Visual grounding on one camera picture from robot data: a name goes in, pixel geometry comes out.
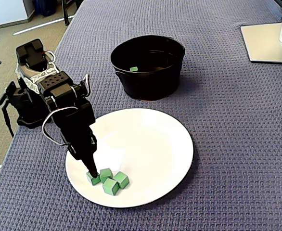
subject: floor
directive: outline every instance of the floor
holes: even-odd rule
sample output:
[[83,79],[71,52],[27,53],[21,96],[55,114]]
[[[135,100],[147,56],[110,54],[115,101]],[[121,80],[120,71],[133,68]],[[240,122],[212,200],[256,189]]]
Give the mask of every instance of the floor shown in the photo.
[[[74,15],[76,10],[76,5],[73,4],[68,9],[68,15]],[[33,39],[40,38],[45,49],[55,51],[67,27],[65,26],[64,21],[61,21],[15,36],[13,36],[13,33],[59,18],[63,18],[62,6],[60,3],[58,4],[56,13],[51,16],[34,16],[29,23],[0,28],[0,61],[2,61],[2,64],[0,65],[0,96],[10,81],[16,81],[16,75],[14,73],[17,62],[16,47]],[[16,123],[18,113],[12,106],[9,106],[8,114],[11,119],[12,129],[16,132],[18,128]],[[2,111],[0,110],[0,164],[5,158],[11,141],[12,137],[5,125]]]

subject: bucket handle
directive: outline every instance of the bucket handle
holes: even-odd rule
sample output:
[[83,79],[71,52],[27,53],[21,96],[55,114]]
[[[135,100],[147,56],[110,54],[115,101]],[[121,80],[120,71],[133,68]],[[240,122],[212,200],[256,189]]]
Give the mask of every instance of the bucket handle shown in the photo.
[[115,74],[117,75],[117,77],[120,78],[120,74],[126,75],[124,72],[121,71],[116,71]]

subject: table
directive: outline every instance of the table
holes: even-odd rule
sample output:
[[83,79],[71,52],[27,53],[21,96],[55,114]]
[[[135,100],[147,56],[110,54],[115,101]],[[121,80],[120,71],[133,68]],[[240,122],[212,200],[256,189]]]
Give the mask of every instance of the table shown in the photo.
[[[195,143],[191,170],[154,203],[102,207],[69,183],[65,148],[19,128],[0,172],[0,230],[282,230],[282,64],[250,63],[240,31],[281,18],[273,0],[83,2],[58,65],[76,82],[90,74],[96,117],[152,108],[178,119]],[[154,102],[128,97],[110,63],[116,45],[147,34],[186,48],[179,88]]]

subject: wall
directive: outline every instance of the wall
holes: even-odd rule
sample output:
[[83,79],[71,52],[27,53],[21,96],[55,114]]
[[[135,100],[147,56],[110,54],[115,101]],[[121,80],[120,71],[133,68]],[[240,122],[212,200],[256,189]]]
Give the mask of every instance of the wall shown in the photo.
[[23,0],[0,0],[0,25],[25,19],[27,14]]

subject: white plate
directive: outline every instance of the white plate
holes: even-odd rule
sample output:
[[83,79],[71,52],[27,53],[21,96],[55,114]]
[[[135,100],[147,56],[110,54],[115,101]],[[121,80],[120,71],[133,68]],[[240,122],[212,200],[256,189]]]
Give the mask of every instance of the white plate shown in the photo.
[[67,152],[66,172],[82,196],[99,205],[125,208],[144,205],[166,195],[187,174],[193,143],[175,118],[150,109],[126,109],[104,115],[92,124],[97,138],[97,170],[122,171],[130,184],[116,196],[105,194],[102,183],[92,186],[87,168]]

